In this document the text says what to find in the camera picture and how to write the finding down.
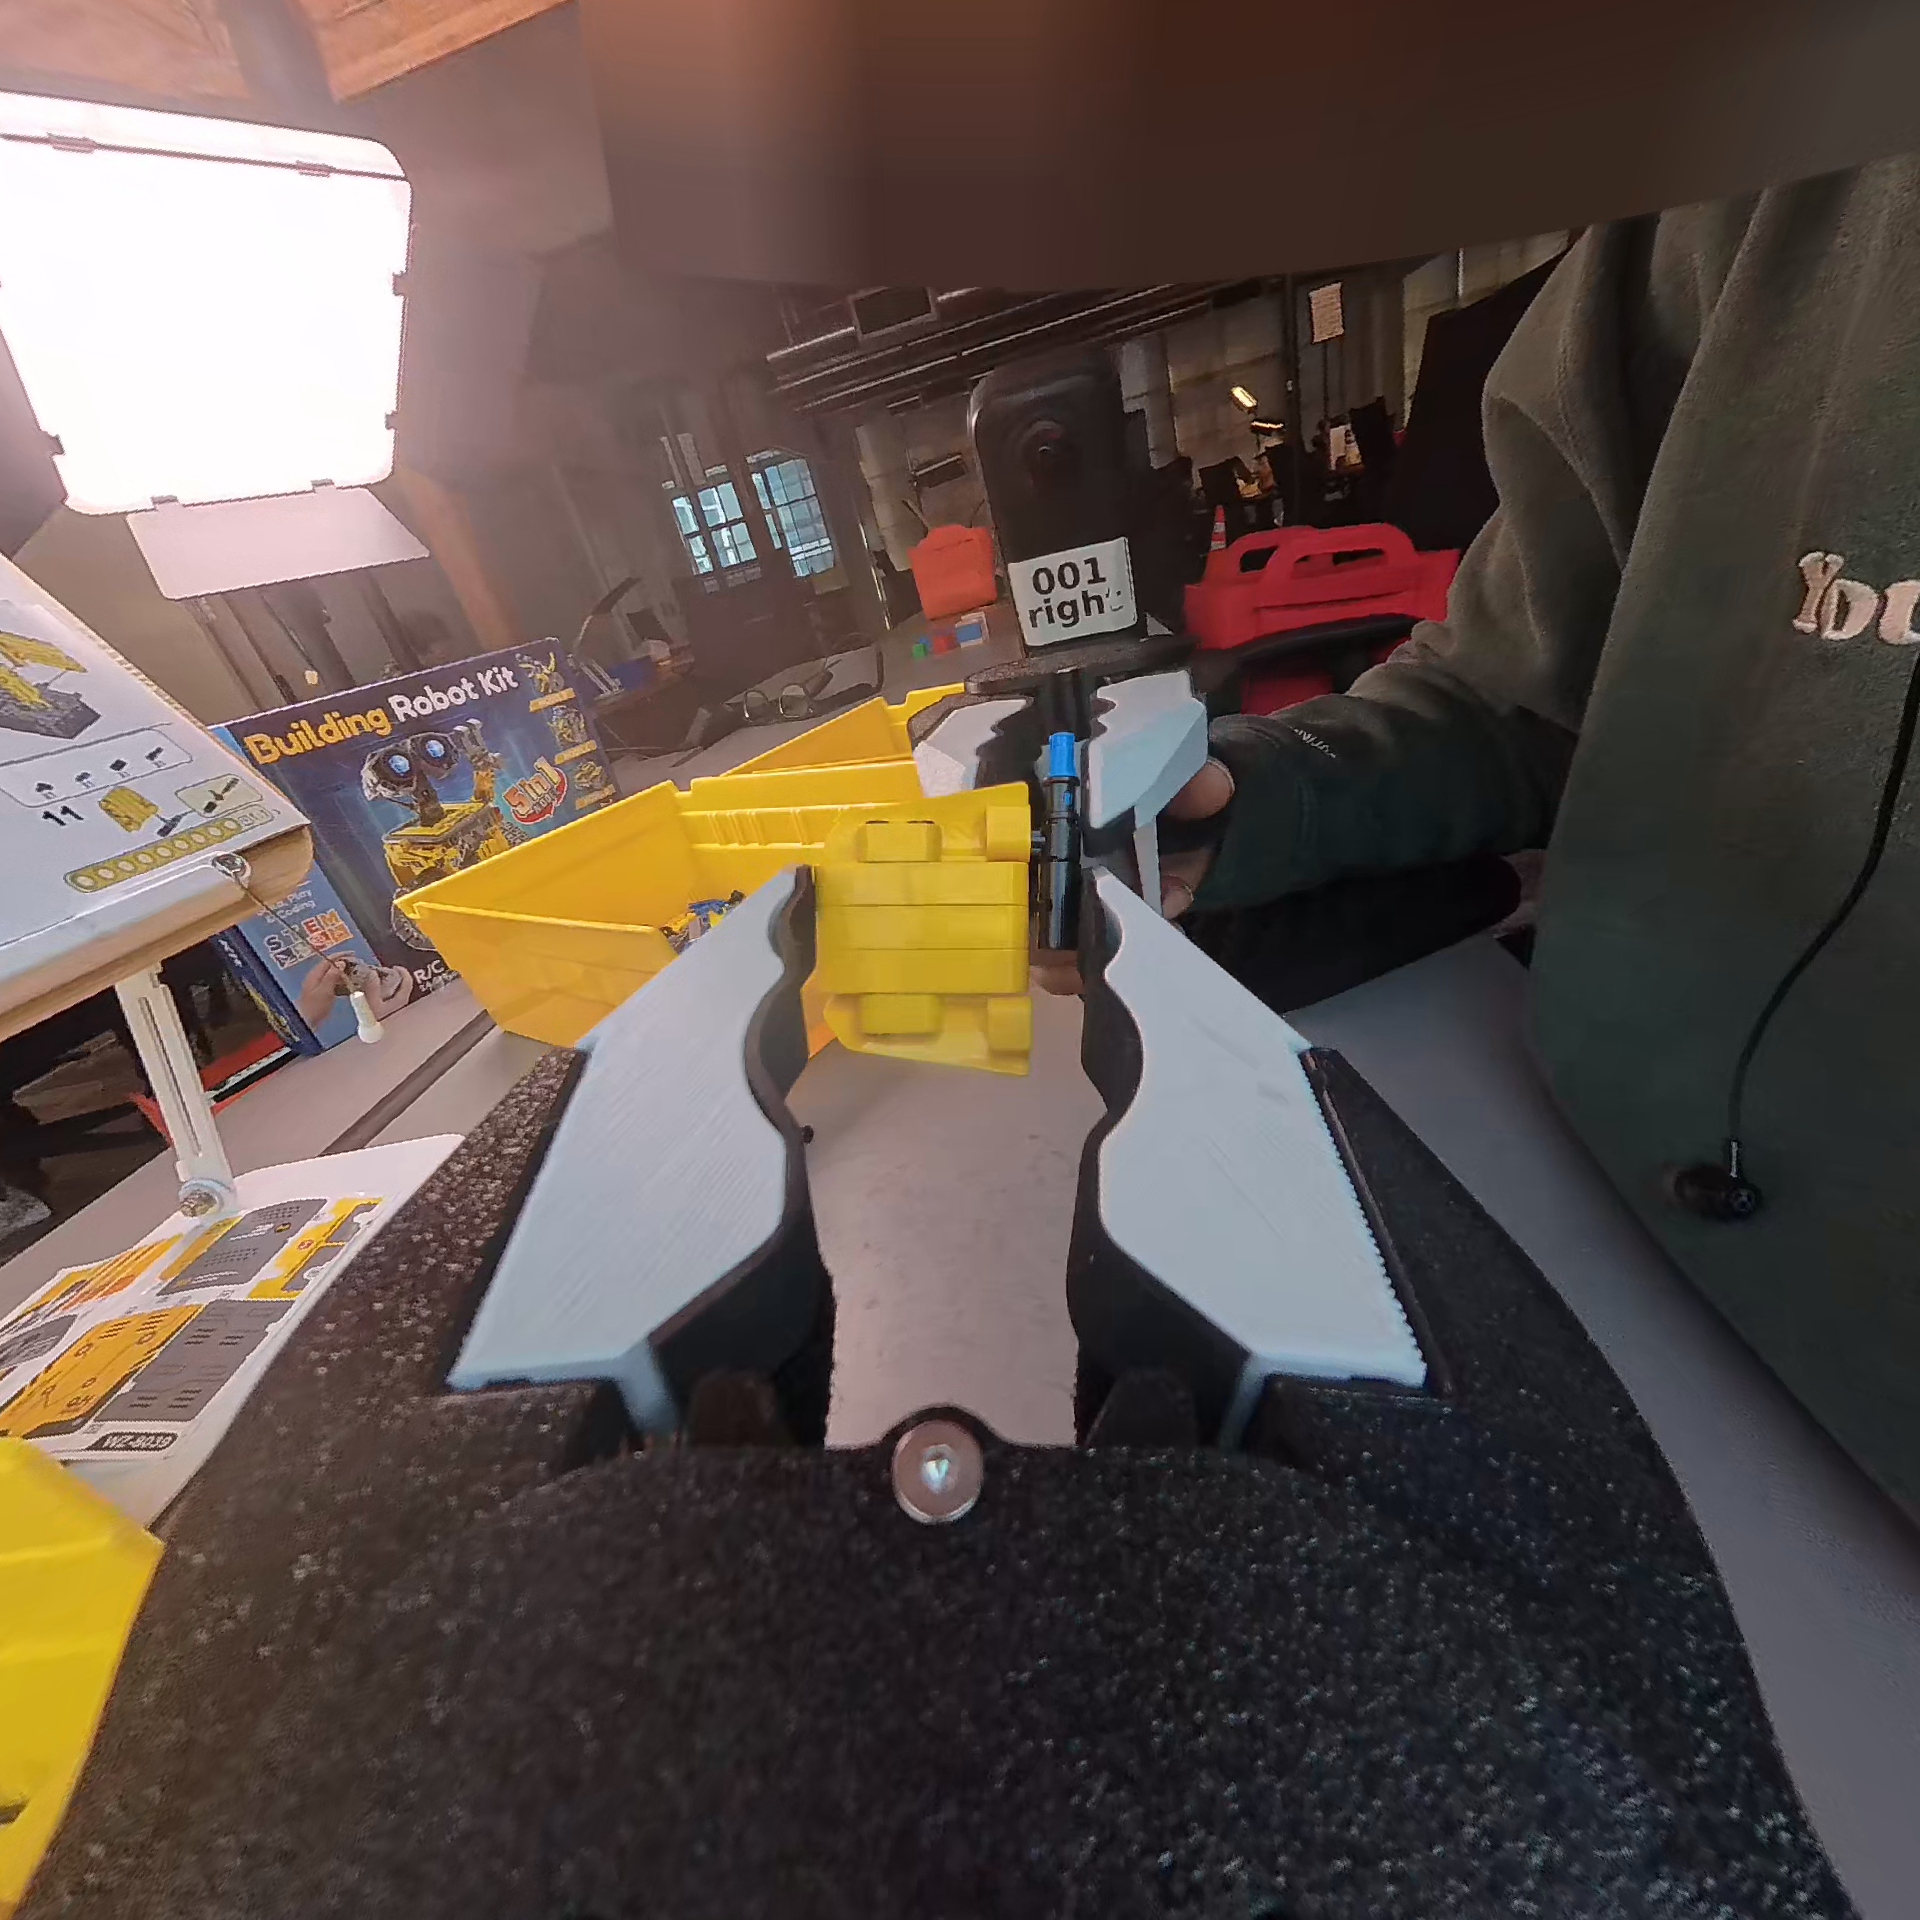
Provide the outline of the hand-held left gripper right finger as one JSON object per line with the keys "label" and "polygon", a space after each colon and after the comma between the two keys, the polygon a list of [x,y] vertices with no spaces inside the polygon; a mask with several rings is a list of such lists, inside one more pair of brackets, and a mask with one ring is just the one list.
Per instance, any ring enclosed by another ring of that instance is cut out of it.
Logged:
{"label": "hand-held left gripper right finger", "polygon": [[1308,1040],[1118,876],[1083,895],[1081,1068],[1100,1097],[1067,1237],[1075,1417],[1122,1377],[1242,1442],[1277,1381],[1426,1395],[1383,1220]]}

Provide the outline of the person's right forearm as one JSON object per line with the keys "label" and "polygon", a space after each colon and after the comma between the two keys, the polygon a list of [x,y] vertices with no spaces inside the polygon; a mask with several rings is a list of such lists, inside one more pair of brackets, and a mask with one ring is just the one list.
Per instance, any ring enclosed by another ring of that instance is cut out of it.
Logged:
{"label": "person's right forearm", "polygon": [[1535,844],[1644,512],[1644,349],[1659,215],[1590,227],[1499,352],[1478,406],[1496,508],[1448,612],[1343,694],[1212,725],[1234,773],[1229,835],[1192,908],[1280,900],[1338,879]]}

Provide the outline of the white stand post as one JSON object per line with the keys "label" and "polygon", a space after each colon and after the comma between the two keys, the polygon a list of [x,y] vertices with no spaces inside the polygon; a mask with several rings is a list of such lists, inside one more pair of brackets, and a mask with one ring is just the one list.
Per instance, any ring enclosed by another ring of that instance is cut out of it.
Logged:
{"label": "white stand post", "polygon": [[230,1218],[236,1176],[172,992],[151,966],[118,981],[113,996],[176,1159],[179,1216],[204,1223]]}

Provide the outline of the studio light panel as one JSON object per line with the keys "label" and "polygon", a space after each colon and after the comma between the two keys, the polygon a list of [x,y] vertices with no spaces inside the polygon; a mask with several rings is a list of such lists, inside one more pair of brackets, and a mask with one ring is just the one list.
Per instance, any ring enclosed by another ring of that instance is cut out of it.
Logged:
{"label": "studio light panel", "polygon": [[408,250],[377,141],[2,93],[2,343],[66,507],[163,596],[423,558],[377,496]]}

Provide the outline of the black connector with blue pin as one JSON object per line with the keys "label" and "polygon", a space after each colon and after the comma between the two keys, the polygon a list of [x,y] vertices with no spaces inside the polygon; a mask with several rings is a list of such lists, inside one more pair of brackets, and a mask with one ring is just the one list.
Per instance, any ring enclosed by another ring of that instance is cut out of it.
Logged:
{"label": "black connector with blue pin", "polygon": [[1035,947],[1041,958],[1078,951],[1083,886],[1081,853],[1081,741],[1050,731],[1040,761],[1040,825],[1033,860]]}

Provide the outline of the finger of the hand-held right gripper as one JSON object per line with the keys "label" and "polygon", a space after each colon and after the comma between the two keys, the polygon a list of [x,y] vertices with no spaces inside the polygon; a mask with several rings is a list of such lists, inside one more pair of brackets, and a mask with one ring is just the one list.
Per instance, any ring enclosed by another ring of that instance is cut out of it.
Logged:
{"label": "finger of the hand-held right gripper", "polygon": [[911,723],[911,761],[923,795],[1033,785],[1035,699],[943,699]]}
{"label": "finger of the hand-held right gripper", "polygon": [[1100,915],[1100,879],[1164,908],[1159,817],[1209,757],[1209,711],[1188,674],[1142,674],[1090,694],[1081,755],[1083,915]]}

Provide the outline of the printed parts leaflet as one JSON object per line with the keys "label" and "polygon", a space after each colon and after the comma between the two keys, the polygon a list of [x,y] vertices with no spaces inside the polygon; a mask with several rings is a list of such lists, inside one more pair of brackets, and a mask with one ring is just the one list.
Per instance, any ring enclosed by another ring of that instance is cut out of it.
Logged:
{"label": "printed parts leaflet", "polygon": [[56,1273],[2,1317],[2,1438],[63,1458],[179,1446],[381,1207],[364,1191],[280,1199]]}

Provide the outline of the yellow lego block assembly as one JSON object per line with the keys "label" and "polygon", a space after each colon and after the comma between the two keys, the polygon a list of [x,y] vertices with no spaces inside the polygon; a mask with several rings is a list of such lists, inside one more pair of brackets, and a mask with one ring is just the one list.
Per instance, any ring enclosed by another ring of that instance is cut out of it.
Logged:
{"label": "yellow lego block assembly", "polygon": [[847,1051],[1030,1073],[1024,785],[847,809],[814,861],[814,985]]}

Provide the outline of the eyeglasses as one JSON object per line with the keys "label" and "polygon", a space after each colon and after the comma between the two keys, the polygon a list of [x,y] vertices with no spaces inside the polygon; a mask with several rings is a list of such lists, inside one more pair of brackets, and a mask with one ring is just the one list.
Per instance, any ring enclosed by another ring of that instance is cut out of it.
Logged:
{"label": "eyeglasses", "polygon": [[742,725],[799,723],[814,717],[825,692],[836,687],[840,658],[815,658],[806,668],[774,683],[747,687],[724,699],[724,710]]}

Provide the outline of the red plastic case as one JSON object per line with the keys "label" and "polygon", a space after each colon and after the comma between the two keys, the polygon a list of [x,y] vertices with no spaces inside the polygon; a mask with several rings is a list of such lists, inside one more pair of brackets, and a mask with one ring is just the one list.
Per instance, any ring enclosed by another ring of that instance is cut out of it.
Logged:
{"label": "red plastic case", "polygon": [[1348,692],[1418,624],[1443,617],[1455,563],[1455,550],[1418,550],[1388,521],[1216,539],[1184,587],[1188,679],[1216,715]]}

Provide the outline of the robot kit box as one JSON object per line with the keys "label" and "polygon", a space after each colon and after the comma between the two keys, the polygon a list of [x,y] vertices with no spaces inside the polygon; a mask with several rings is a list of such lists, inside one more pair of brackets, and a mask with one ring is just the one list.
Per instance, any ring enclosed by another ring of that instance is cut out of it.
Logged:
{"label": "robot kit box", "polygon": [[307,879],[219,938],[302,1051],[355,1039],[453,971],[401,898],[618,800],[594,701],[555,639],[217,725],[314,835]]}

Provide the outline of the orange container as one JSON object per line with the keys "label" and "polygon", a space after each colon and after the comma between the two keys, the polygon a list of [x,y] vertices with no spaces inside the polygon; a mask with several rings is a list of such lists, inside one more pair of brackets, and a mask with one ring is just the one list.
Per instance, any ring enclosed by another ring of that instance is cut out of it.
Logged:
{"label": "orange container", "polygon": [[998,596],[997,543],[985,526],[938,521],[908,552],[932,626],[985,612]]}

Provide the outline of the person's right hand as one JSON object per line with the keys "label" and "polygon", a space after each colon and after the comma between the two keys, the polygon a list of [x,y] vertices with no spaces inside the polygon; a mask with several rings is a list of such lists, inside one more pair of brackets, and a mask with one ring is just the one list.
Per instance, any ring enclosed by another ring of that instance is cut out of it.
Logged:
{"label": "person's right hand", "polygon": [[1234,773],[1219,757],[1209,757],[1154,818],[1159,910],[1166,922],[1184,917],[1195,905],[1229,835],[1231,807]]}

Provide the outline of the yellow plastic bin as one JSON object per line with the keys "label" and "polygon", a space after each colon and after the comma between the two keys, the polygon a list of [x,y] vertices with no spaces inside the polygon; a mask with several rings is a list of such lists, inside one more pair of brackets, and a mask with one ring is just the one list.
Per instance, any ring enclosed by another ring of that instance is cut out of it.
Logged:
{"label": "yellow plastic bin", "polygon": [[911,723],[962,692],[949,683],[906,701],[869,699],[722,776],[693,781],[681,803],[693,814],[840,814],[859,803],[921,800]]}
{"label": "yellow plastic bin", "polygon": [[53,1845],[160,1542],[22,1441],[2,1441],[2,1918]]}
{"label": "yellow plastic bin", "polygon": [[[843,814],[693,814],[678,786],[656,785],[401,908],[499,1028],[574,1045],[675,960],[661,922],[699,898],[750,895],[784,868],[814,872]],[[814,976],[804,1023],[811,1051],[836,1040]]]}

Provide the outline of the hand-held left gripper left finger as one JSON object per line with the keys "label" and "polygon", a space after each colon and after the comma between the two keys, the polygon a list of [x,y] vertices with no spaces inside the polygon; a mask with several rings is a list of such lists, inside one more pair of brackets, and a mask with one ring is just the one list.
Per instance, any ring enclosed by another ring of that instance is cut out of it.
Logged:
{"label": "hand-held left gripper left finger", "polygon": [[674,1438],[747,1377],[825,1438],[833,1284],[786,1102],[811,972],[814,876],[780,868],[579,1040],[452,1390],[598,1381]]}

